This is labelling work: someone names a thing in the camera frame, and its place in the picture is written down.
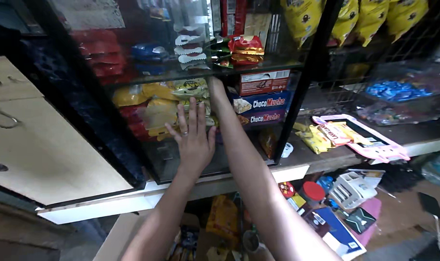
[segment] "plastic container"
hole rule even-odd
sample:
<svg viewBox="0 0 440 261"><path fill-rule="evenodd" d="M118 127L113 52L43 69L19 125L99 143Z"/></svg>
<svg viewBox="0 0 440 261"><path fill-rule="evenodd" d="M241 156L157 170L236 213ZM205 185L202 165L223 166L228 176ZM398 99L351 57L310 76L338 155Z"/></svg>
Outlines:
<svg viewBox="0 0 440 261"><path fill-rule="evenodd" d="M315 182L306 181L298 194L312 207L316 207L325 198L325 191Z"/></svg>
<svg viewBox="0 0 440 261"><path fill-rule="evenodd" d="M322 176L316 181L316 183L323 188L326 195L333 188L333 178L330 176Z"/></svg>

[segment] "hanging snack bag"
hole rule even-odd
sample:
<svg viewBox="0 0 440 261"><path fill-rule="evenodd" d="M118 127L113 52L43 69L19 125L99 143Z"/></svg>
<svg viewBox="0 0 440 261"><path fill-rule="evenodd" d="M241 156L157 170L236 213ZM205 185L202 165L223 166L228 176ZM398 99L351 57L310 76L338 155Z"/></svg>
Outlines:
<svg viewBox="0 0 440 261"><path fill-rule="evenodd" d="M204 78L176 80L173 81L173 88L172 94L179 100L188 100L191 97L209 97L207 82Z"/></svg>
<svg viewBox="0 0 440 261"><path fill-rule="evenodd" d="M132 106L142 104L149 97L142 92L140 85L131 85L117 89L112 97L112 102L117 107Z"/></svg>
<svg viewBox="0 0 440 261"><path fill-rule="evenodd" d="M387 12L387 30L397 41L412 28L428 11L427 0L391 0Z"/></svg>
<svg viewBox="0 0 440 261"><path fill-rule="evenodd" d="M333 37L338 42L338 46L341 46L344 43L349 33L355 27L358 19L358 0L344 0L332 32Z"/></svg>
<svg viewBox="0 0 440 261"><path fill-rule="evenodd" d="M299 47L316 32L320 22L322 3L320 0L281 0L284 17L292 37Z"/></svg>
<svg viewBox="0 0 440 261"><path fill-rule="evenodd" d="M355 32L362 46L366 47L379 27L384 23L389 9L389 0L361 0L360 14Z"/></svg>

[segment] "glass shelf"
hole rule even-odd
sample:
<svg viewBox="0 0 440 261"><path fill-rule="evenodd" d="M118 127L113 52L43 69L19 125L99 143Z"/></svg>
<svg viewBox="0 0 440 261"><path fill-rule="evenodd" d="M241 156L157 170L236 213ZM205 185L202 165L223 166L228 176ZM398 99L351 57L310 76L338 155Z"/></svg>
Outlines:
<svg viewBox="0 0 440 261"><path fill-rule="evenodd" d="M107 90L112 90L120 86L126 86L130 84L145 84L154 82L164 82L173 80L184 80L189 78L200 78L208 76L225 76L241 73L253 73L253 72L264 72L282 69L292 69L292 68L302 68L304 63L298 62L290 58L281 58L275 55L265 55L263 57L263 62L257 65L243 65L236 68L225 68L212 65L211 70L208 69L197 69L197 70L169 70L161 75L146 75L138 76L133 69L127 68L129 71L127 74L120 78L116 78L114 83L103 82L104 88ZM180 63L178 61L173 61L169 63L168 68L180 68Z"/></svg>

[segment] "cardboard box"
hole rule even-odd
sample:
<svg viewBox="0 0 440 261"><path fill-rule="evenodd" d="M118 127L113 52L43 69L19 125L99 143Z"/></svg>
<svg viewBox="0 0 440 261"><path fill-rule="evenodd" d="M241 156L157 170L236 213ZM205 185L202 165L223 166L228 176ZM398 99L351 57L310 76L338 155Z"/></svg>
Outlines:
<svg viewBox="0 0 440 261"><path fill-rule="evenodd" d="M288 85L289 73L290 70L279 70L241 74L236 90L240 96L282 91Z"/></svg>

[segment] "small white sticker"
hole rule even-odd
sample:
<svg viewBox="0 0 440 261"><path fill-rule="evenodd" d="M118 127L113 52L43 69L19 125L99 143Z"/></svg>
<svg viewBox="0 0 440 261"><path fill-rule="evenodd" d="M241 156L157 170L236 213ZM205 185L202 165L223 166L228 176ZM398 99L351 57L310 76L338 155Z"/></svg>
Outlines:
<svg viewBox="0 0 440 261"><path fill-rule="evenodd" d="M352 249L358 247L357 243L355 243L355 242L350 242L350 243L349 243L349 246L350 246L350 248L352 248Z"/></svg>

